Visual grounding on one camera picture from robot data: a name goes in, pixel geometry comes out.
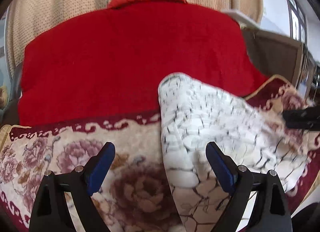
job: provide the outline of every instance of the window frame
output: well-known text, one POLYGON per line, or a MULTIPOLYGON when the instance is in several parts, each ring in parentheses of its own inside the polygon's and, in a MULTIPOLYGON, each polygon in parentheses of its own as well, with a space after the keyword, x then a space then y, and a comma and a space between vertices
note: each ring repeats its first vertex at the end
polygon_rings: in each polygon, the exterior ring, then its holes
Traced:
POLYGON ((290 37, 293 39, 293 22, 292 22, 292 14, 291 14, 291 11, 293 11, 294 14, 296 15, 296 17, 298 18, 298 24, 299 24, 299 39, 298 39, 298 41, 301 41, 301 27, 302 27, 304 29, 304 38, 305 38, 305 41, 303 43, 307 45, 308 34, 307 34, 306 15, 305 15, 303 9, 301 8, 301 5, 299 4, 299 2, 297 0, 294 0, 294 1, 296 3, 297 8, 295 8, 293 6, 293 4, 290 2, 290 0, 287 0, 288 12, 289 12, 289 23, 290 23, 290 37), (303 20, 300 17, 299 10, 301 11, 301 13, 303 15, 303 18, 304 18, 303 20))

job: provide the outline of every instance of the floral blanket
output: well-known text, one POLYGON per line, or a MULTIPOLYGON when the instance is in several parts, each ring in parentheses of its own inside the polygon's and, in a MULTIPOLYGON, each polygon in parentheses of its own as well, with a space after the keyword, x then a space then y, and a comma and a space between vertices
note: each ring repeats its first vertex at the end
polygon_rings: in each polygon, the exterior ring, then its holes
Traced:
MULTIPOLYGON (((274 102, 277 99, 284 101, 284 109, 306 106, 294 90, 284 80, 273 78, 246 99, 265 113, 279 110, 279 103, 274 102)), ((0 207, 19 231, 28 231, 30 212, 45 170, 56 174, 69 172, 77 165, 84 165, 110 141, 116 147, 116 157, 100 191, 92 197, 110 230, 184 231, 164 169, 160 120, 160 111, 149 111, 33 128, 10 127, 0 152, 0 207)), ((306 134, 299 139, 302 146, 306 144, 306 134)), ((308 137, 306 166, 294 188, 286 193, 291 211, 301 203, 320 169, 318 138, 313 138, 314 134, 308 137)), ((219 187, 213 185, 217 192, 219 187)), ((198 187, 198 191, 205 195, 207 188, 198 187)), ((71 196, 66 194, 66 199, 76 230, 83 231, 71 196)), ((227 201, 218 208, 220 211, 227 201)), ((183 207, 190 208, 189 202, 183 207)), ((199 228, 209 231, 209 227, 212 225, 199 228)))
MULTIPOLYGON (((287 103, 300 100, 290 86, 280 91, 284 92, 282 98, 277 95, 267 106, 278 102, 287 108, 287 103)), ((303 174, 308 150, 317 149, 319 132, 287 130, 279 114, 282 110, 255 109, 245 100, 185 74, 169 75, 158 92, 164 167, 187 232, 210 231, 229 201, 206 159, 208 142, 216 142, 237 165, 253 172, 274 169, 285 191, 303 174)), ((255 196, 252 192, 238 230, 247 224, 255 196)))

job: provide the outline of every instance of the white wall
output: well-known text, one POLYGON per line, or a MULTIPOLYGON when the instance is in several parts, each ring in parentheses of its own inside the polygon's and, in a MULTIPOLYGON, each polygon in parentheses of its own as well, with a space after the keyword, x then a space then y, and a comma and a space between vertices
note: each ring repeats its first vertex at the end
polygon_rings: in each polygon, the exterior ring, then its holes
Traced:
POLYGON ((307 20, 307 46, 314 60, 320 61, 320 20, 307 0, 297 0, 307 20))
POLYGON ((287 0, 263 0, 262 29, 290 36, 290 20, 287 0))
POLYGON ((320 62, 320 22, 307 20, 308 49, 313 59, 320 62))
POLYGON ((3 47, 3 38, 4 38, 4 19, 0 20, 0 47, 3 47))

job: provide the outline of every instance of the black object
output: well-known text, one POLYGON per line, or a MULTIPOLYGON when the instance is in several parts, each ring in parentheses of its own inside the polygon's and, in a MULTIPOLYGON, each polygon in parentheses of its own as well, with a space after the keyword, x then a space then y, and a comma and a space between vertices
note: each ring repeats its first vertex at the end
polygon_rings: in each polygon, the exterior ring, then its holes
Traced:
POLYGON ((312 203, 292 218, 293 232, 320 231, 320 203, 312 203))
POLYGON ((97 156, 72 172, 55 175, 47 170, 42 179, 30 218, 30 232, 75 232, 64 192, 71 192, 85 231, 110 232, 94 206, 91 195, 100 186, 115 157, 115 146, 107 142, 97 156))
POLYGON ((283 111, 282 116, 289 129, 320 131, 320 106, 283 111))
POLYGON ((262 174, 237 166, 214 142, 207 144, 206 156, 222 189, 231 192, 231 199, 211 232, 236 231, 252 191, 257 191, 257 197, 246 231, 292 231, 284 190, 274 170, 262 174))
POLYGON ((0 228, 1 228, 1 231, 5 231, 5 232, 19 232, 16 229, 16 227, 12 224, 7 213, 4 211, 1 211, 1 208, 0 208, 0 228))

